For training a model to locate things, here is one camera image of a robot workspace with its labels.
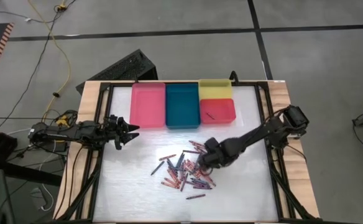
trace pile of crayons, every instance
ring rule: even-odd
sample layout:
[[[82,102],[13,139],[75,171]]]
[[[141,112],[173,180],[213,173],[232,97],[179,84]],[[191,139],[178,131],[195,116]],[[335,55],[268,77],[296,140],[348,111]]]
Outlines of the pile of crayons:
[[[156,171],[159,170],[166,161],[166,163],[168,164],[167,171],[171,179],[164,178],[164,181],[162,181],[161,184],[167,187],[172,187],[174,189],[180,189],[181,192],[183,191],[185,184],[192,185],[194,189],[212,190],[211,186],[215,187],[216,184],[213,182],[212,178],[209,175],[204,174],[204,172],[199,168],[198,160],[196,162],[191,162],[189,159],[184,159],[184,153],[199,154],[199,159],[200,155],[206,154],[205,147],[204,145],[194,141],[189,142],[194,146],[195,151],[183,150],[183,153],[180,155],[176,165],[173,165],[172,162],[169,160],[169,158],[175,157],[176,154],[160,158],[159,161],[162,162],[157,166],[157,168],[154,169],[154,171],[152,171],[151,175],[154,175]],[[201,194],[187,197],[186,199],[190,200],[204,196],[206,195]]]

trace plastic bin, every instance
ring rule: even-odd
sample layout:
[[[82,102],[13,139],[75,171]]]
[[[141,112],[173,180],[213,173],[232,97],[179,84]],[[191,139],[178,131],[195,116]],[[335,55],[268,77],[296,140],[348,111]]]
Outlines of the plastic bin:
[[[132,85],[131,124],[140,128],[165,126],[165,84],[135,83]]]
[[[166,89],[167,127],[198,128],[201,123],[198,84],[167,84]]]
[[[198,80],[200,100],[232,98],[231,81],[228,79]]]
[[[203,124],[227,124],[236,118],[236,109],[232,99],[201,100],[200,111]]]

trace table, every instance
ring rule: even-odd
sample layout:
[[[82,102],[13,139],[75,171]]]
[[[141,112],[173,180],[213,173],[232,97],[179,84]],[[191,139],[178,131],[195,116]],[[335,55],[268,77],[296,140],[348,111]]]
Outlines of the table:
[[[133,83],[133,81],[112,81],[113,83]],[[161,80],[161,82],[165,83],[171,83],[171,82],[196,82],[196,80],[183,80],[183,81],[177,81],[177,80]],[[288,94],[287,84],[285,81],[255,81],[255,82],[267,82],[269,86],[269,92],[270,97],[272,100],[271,107],[274,111],[277,111],[281,108],[284,108],[290,104],[290,98]],[[85,89],[83,91],[82,97],[81,97],[81,103],[80,108],[78,110],[78,121],[84,121],[84,120],[94,120],[95,112],[96,112],[96,105],[98,104],[98,98],[99,98],[99,88],[100,88],[101,81],[88,81],[85,84]],[[107,94],[108,91],[105,91],[103,97],[103,102],[101,103],[101,110],[99,113],[99,122],[103,121],[103,117],[105,114],[105,106],[107,101]],[[267,116],[267,104],[265,102],[264,96],[262,95],[262,102],[265,110],[265,115]],[[301,143],[299,140],[290,138],[289,139],[290,145],[299,151],[303,152]],[[88,151],[86,149],[82,149],[82,151],[79,153],[78,157],[76,158],[76,155],[80,149],[80,144],[78,143],[71,143],[70,150],[68,153],[68,165],[67,169],[64,172],[67,172],[67,184],[65,184],[65,173],[63,174],[63,180],[62,184],[58,193],[58,199],[57,204],[55,207],[55,211],[59,210],[59,213],[56,217],[61,216],[65,210],[68,208],[68,204],[71,198],[71,202],[73,199],[78,195],[80,189],[81,189],[81,183],[83,180],[83,173],[85,169],[86,164],[86,157],[88,155]],[[97,152],[94,152],[93,154],[93,160],[91,163],[91,169],[93,170],[93,167],[96,162]],[[291,191],[295,194],[296,198],[300,201],[300,203],[307,209],[309,213],[314,215],[315,217],[318,217],[318,209],[313,193],[313,189],[311,187],[310,177],[308,173],[308,169],[305,163],[304,158],[302,158],[299,154],[294,152],[293,150],[285,149],[284,157],[285,161],[285,169],[288,176],[288,181],[290,185]],[[73,174],[73,185],[71,187],[71,175],[74,170]],[[65,197],[63,200],[63,203],[61,205],[61,201],[63,198],[63,194],[65,191]],[[282,204],[282,212],[283,216],[285,218],[290,217],[290,214],[288,212],[288,206],[287,206],[287,200],[285,198],[285,194],[283,193],[282,189],[279,188],[280,192],[280,198],[281,198],[281,204]],[[88,216],[88,208],[89,208],[89,202],[90,202],[90,195],[91,190],[88,191],[85,197],[85,201],[83,204],[83,209],[81,213],[82,218],[86,218]]]

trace yellow cable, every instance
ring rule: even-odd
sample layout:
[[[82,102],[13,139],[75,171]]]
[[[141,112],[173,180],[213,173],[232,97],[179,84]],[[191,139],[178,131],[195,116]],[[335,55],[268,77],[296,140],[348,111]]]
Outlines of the yellow cable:
[[[44,22],[46,28],[49,30],[49,35],[52,37],[53,43],[56,45],[57,49],[62,52],[62,54],[65,57],[65,60],[67,61],[67,64],[68,64],[68,76],[67,76],[67,80],[65,80],[64,84],[62,85],[62,87],[60,87],[60,89],[57,90],[57,93],[60,93],[63,90],[63,88],[65,87],[65,85],[68,83],[68,81],[70,80],[70,77],[71,77],[71,63],[70,63],[70,60],[68,59],[68,57],[65,54],[65,52],[63,51],[63,49],[57,45],[56,39],[55,39],[52,31],[50,30],[49,25],[47,24],[47,22],[45,21],[45,19],[42,17],[42,15],[39,13],[39,11],[37,10],[37,8],[34,6],[34,4],[31,2],[31,0],[28,0],[28,3],[34,9],[34,11],[38,14],[38,16],[40,17],[40,19]],[[56,97],[53,96],[52,100],[50,100],[49,104],[47,105],[47,108],[46,108],[46,111],[45,111],[45,114],[44,114],[44,122],[45,122],[45,119],[46,119],[47,111],[50,109],[50,107],[51,107],[53,101],[55,100],[55,98]]]

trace yellow bin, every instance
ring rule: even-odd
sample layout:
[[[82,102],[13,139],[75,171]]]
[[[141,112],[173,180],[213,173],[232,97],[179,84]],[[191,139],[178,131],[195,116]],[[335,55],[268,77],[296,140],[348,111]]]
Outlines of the yellow bin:
[[[201,79],[198,80],[200,100],[232,98],[231,80]]]

